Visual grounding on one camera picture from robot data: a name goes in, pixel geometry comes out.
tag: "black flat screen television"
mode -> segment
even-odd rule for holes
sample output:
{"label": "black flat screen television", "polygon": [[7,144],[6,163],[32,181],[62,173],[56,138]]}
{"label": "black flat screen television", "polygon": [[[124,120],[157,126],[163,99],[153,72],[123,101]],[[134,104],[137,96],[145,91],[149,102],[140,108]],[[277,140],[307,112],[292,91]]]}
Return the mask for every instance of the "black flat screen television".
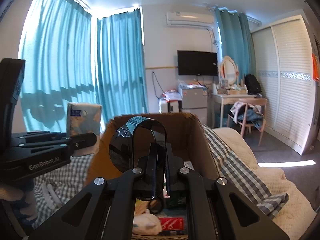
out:
{"label": "black flat screen television", "polygon": [[217,76],[217,53],[178,50],[178,74]]}

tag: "curtain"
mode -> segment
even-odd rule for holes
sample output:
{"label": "curtain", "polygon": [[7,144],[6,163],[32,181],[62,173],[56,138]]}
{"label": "curtain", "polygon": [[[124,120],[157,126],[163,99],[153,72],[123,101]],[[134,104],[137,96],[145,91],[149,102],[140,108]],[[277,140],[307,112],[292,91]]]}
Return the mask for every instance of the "curtain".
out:
{"label": "curtain", "polygon": [[239,78],[256,72],[255,53],[247,16],[215,9],[221,36],[222,57],[230,56],[239,67]]}
{"label": "curtain", "polygon": [[148,111],[139,9],[97,21],[95,69],[104,120]]}
{"label": "curtain", "polygon": [[36,0],[24,29],[20,96],[27,131],[65,131],[68,101],[96,103],[91,15],[73,0]]}

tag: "gray mini refrigerator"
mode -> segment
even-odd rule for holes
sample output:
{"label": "gray mini refrigerator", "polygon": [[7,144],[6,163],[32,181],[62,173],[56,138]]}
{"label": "gray mini refrigerator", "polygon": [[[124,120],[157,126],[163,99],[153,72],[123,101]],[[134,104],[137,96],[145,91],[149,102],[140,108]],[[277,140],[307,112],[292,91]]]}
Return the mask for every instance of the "gray mini refrigerator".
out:
{"label": "gray mini refrigerator", "polygon": [[182,112],[198,116],[201,124],[207,124],[208,90],[204,86],[179,87],[182,97]]}

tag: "chair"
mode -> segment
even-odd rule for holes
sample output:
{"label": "chair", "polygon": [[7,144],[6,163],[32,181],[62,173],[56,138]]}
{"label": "chair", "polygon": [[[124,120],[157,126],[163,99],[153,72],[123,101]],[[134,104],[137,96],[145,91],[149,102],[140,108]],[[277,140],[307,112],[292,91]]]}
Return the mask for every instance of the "chair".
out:
{"label": "chair", "polygon": [[[241,136],[243,137],[244,135],[244,130],[246,127],[248,127],[249,129],[249,132],[251,133],[251,127],[254,126],[254,124],[252,122],[250,123],[247,123],[247,110],[248,110],[248,105],[251,104],[251,105],[258,105],[258,106],[261,106],[263,107],[262,109],[262,114],[264,116],[266,116],[266,109],[267,109],[267,103],[268,103],[268,100],[265,99],[265,98],[240,98],[239,99],[240,102],[243,102],[245,103],[245,110],[244,110],[244,117],[243,117],[243,121],[242,122],[239,122],[238,123],[242,126],[241,127]],[[233,116],[231,116],[230,114],[228,114],[228,120],[227,120],[227,127],[229,127],[229,123],[230,123],[230,118],[233,118]],[[262,123],[262,128],[260,130],[260,139],[259,139],[259,143],[258,143],[258,146],[260,146],[260,143],[261,143],[261,139],[262,139],[262,136],[263,136],[263,132],[264,132],[264,128],[266,126],[266,119],[265,117],[263,118],[263,123]]]}

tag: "beige quilt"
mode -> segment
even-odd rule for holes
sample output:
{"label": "beige quilt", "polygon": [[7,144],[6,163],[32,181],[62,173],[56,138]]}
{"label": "beige quilt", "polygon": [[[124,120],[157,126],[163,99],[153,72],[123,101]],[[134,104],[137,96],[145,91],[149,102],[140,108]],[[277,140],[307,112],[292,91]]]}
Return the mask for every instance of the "beige quilt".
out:
{"label": "beige quilt", "polygon": [[310,202],[288,181],[280,168],[262,168],[258,166],[252,150],[231,128],[218,128],[214,132],[238,155],[238,157],[267,185],[272,194],[288,193],[289,201],[272,220],[290,240],[298,240],[313,221],[316,213]]}

